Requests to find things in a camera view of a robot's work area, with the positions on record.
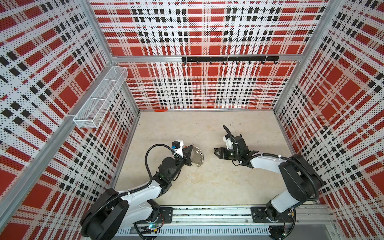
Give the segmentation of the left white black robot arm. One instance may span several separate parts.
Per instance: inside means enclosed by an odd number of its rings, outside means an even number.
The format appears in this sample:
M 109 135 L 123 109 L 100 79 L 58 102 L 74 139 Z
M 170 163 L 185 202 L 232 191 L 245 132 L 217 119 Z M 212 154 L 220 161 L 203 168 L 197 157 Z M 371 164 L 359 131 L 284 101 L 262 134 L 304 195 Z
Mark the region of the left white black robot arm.
M 172 186 L 184 166 L 191 166 L 192 145 L 166 146 L 171 157 L 163 159 L 148 183 L 135 189 L 116 191 L 110 188 L 91 205 L 80 221 L 81 234 L 91 240 L 111 240 L 121 228 L 140 221 L 154 222 L 160 207 L 155 199 Z

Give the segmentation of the black wall hook rail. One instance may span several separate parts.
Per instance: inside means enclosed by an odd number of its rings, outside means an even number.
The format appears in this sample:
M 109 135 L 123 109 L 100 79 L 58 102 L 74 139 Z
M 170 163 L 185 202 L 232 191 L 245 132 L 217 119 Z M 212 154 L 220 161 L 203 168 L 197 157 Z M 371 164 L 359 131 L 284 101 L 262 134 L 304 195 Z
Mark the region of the black wall hook rail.
M 181 60 L 183 63 L 226 63 L 226 62 L 273 62 L 276 63 L 280 59 L 279 56 L 255 56 L 255 57 L 182 57 Z

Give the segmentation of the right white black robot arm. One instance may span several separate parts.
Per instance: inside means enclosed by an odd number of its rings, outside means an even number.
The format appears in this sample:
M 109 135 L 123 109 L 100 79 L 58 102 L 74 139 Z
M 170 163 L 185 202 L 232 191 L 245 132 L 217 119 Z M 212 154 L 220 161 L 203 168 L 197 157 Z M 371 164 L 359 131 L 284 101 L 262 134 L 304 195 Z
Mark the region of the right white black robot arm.
M 266 204 L 266 215 L 275 221 L 279 215 L 308 201 L 317 201 L 324 183 L 313 167 L 299 154 L 291 157 L 249 150 L 243 136 L 223 137 L 225 147 L 215 148 L 214 154 L 235 166 L 262 169 L 280 174 L 285 190 Z

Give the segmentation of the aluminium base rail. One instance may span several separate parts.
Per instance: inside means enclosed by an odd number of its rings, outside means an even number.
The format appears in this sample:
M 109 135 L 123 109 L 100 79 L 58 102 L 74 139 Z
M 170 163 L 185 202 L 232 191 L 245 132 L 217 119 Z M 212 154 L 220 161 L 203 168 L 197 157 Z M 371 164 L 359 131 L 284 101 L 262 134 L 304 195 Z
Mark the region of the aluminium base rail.
M 270 221 L 261 205 L 169 206 L 163 214 L 166 221 L 138 224 L 144 237 L 162 240 L 171 237 L 240 236 L 270 239 L 283 233 L 286 240 L 340 240 L 336 220 L 325 205 L 304 204 L 287 211 L 277 221 Z

